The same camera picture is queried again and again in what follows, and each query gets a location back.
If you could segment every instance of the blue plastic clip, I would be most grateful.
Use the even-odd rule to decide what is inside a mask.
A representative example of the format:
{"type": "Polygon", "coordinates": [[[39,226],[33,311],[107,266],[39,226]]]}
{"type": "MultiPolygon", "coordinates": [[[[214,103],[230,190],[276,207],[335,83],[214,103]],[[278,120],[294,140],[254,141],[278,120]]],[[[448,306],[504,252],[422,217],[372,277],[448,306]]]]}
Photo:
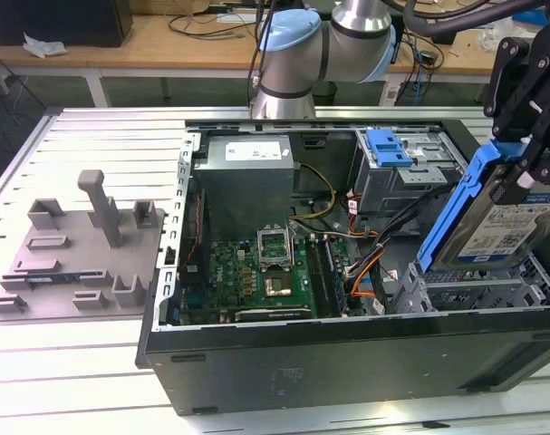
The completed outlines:
{"type": "Polygon", "coordinates": [[[410,167],[413,163],[403,151],[403,143],[391,130],[367,130],[367,148],[373,150],[380,167],[410,167]]]}

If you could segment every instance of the black box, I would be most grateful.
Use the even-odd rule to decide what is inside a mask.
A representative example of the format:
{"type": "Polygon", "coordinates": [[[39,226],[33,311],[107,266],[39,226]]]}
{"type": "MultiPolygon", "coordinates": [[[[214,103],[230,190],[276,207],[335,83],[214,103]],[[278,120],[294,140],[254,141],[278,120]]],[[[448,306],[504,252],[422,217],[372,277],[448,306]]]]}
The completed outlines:
{"type": "Polygon", "coordinates": [[[0,1],[0,45],[40,41],[119,47],[131,29],[129,0],[0,1]]]}

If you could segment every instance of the aluminum workbench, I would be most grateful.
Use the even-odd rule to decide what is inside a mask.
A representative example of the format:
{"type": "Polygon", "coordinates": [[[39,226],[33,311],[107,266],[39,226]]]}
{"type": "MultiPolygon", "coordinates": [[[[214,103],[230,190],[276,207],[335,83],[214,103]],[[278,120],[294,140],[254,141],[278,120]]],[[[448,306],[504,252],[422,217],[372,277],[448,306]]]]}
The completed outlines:
{"type": "MultiPolygon", "coordinates": [[[[480,141],[478,108],[325,108],[325,118],[460,119],[480,141]]],[[[82,109],[41,119],[0,179],[0,275],[31,222],[35,198],[87,209],[82,169],[106,173],[118,208],[152,198],[164,208],[176,177],[184,120],[246,119],[246,109],[82,109]],[[102,139],[88,147],[84,138],[102,139]]],[[[0,324],[0,434],[103,433],[550,433],[550,364],[514,390],[474,396],[180,418],[153,371],[134,366],[140,319],[0,324]],[[449,425],[441,429],[434,421],[449,425]]]]}

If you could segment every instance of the hard drive label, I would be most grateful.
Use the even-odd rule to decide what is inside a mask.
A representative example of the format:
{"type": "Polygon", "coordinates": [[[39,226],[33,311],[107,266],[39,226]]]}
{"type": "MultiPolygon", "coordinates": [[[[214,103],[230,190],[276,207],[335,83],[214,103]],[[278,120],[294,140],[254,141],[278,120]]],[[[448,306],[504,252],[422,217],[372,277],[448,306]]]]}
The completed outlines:
{"type": "Polygon", "coordinates": [[[465,262],[499,261],[513,254],[550,211],[550,194],[531,194],[523,204],[494,206],[458,255],[465,262]]]}

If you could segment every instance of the white paper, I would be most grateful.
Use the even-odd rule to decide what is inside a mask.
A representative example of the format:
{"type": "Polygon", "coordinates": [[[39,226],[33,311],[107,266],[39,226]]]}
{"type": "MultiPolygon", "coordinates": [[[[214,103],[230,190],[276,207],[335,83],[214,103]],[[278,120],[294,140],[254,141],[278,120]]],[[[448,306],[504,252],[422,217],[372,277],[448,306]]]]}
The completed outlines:
{"type": "Polygon", "coordinates": [[[37,57],[44,59],[46,56],[55,56],[58,54],[67,53],[67,50],[65,50],[65,45],[63,43],[60,43],[60,42],[46,43],[45,41],[37,41],[36,39],[32,38],[26,33],[23,33],[23,35],[24,35],[23,48],[27,52],[37,57]]]}
{"type": "Polygon", "coordinates": [[[281,160],[279,142],[229,142],[225,159],[227,161],[243,160],[281,160]]]}

